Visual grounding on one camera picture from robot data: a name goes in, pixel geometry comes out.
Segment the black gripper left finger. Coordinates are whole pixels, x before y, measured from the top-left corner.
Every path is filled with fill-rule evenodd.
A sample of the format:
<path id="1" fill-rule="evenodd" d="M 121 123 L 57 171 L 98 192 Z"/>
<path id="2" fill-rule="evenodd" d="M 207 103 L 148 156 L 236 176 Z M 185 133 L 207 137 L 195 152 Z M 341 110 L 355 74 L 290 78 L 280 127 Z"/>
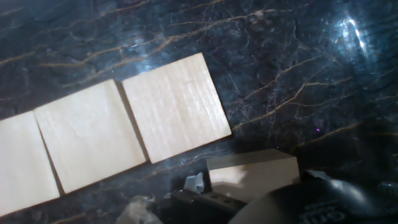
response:
<path id="1" fill-rule="evenodd" d="M 209 191 L 203 173 L 185 179 L 184 186 L 160 201 L 160 220 L 167 224 L 226 224 L 245 202 Z"/>

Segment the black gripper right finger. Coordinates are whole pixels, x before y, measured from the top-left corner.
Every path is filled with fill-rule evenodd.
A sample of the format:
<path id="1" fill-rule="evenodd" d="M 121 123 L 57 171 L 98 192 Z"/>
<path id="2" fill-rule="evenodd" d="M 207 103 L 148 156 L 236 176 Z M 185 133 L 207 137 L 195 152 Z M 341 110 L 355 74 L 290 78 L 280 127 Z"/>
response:
<path id="1" fill-rule="evenodd" d="M 324 171 L 320 170 L 306 170 L 301 178 L 302 181 L 310 180 L 331 180 L 331 177 Z"/>

